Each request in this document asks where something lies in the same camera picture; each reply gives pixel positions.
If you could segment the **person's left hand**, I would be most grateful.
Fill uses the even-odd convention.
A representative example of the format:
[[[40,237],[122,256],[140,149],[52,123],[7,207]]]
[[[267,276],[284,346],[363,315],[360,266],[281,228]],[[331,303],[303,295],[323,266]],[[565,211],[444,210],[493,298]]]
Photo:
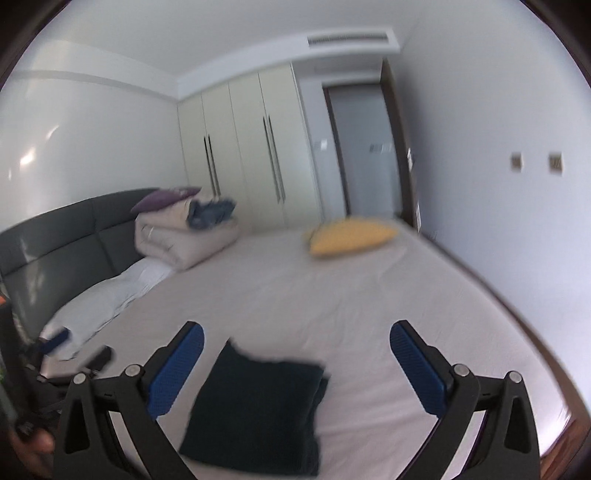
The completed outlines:
[[[22,441],[14,430],[10,430],[8,438],[27,471],[44,479],[52,478],[52,468],[47,460],[55,450],[55,439],[52,434],[37,429],[27,441]]]

